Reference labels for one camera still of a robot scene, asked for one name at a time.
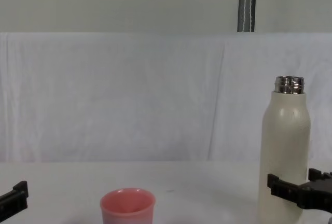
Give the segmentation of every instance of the metal bottle neck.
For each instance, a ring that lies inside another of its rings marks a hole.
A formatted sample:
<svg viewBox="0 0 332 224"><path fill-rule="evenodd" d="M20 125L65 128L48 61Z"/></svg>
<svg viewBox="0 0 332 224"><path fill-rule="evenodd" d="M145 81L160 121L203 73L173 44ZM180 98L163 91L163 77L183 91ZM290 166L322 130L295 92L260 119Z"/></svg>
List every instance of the metal bottle neck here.
<svg viewBox="0 0 332 224"><path fill-rule="evenodd" d="M297 76L278 76L275 79L276 93L283 94L302 94L304 93L305 80Z"/></svg>

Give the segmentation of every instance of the pink cup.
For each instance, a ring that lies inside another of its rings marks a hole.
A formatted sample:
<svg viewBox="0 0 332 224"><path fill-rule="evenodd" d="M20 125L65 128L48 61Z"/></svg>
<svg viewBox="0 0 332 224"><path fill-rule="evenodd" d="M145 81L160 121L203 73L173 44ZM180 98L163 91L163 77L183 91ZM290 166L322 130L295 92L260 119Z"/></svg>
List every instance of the pink cup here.
<svg viewBox="0 0 332 224"><path fill-rule="evenodd" d="M100 200L104 224L152 224L156 199L144 189L125 188Z"/></svg>

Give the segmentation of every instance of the cup rim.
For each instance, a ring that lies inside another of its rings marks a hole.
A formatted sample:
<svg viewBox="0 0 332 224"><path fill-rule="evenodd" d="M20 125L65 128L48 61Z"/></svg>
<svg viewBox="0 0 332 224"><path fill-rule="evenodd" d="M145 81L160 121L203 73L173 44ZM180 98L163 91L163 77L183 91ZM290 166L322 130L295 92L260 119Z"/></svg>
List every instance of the cup rim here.
<svg viewBox="0 0 332 224"><path fill-rule="evenodd" d="M106 207L103 206L103 200L110 196L110 195L115 195L117 194L120 190L124 190L124 191L142 191L145 194L147 194L149 197L151 197L152 199L152 203L150 205L148 205L146 208L140 210L140 211L136 211L136 212L131 212L131 213L119 213L119 212L113 212L108 210ZM126 217L126 216L135 216L135 215L139 215L141 213L144 213L146 211L148 211L151 207L153 207L156 203L156 198L155 196L148 190L142 189L142 188L121 188L121 189L116 189L113 190L109 193L107 193L106 195L104 195L101 199L100 199L100 208L102 209L103 212L106 212L108 214L111 214L113 216L119 216L119 217Z"/></svg>

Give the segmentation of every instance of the table surface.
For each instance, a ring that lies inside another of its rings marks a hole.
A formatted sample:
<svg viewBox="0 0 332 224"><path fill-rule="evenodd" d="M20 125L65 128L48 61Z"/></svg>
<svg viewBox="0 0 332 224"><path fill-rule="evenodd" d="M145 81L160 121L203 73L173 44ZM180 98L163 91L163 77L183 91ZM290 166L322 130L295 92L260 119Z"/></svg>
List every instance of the table surface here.
<svg viewBox="0 0 332 224"><path fill-rule="evenodd" d="M330 171L332 161L310 166ZM256 224L258 164L232 162L0 163L0 194L27 180L28 209L4 224L102 223L100 198L123 187L150 190L154 224ZM330 214L305 211L305 223Z"/></svg>

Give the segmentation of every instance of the white bottle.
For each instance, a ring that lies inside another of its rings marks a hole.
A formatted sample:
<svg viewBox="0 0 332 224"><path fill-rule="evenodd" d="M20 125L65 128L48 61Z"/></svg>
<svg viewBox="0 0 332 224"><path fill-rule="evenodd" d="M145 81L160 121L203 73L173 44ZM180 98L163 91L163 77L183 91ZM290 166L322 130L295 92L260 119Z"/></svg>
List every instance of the white bottle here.
<svg viewBox="0 0 332 224"><path fill-rule="evenodd" d="M260 224L300 223L295 203L271 195L267 175L303 184L307 176L310 117L302 77L280 76L263 118L260 152L258 217Z"/></svg>

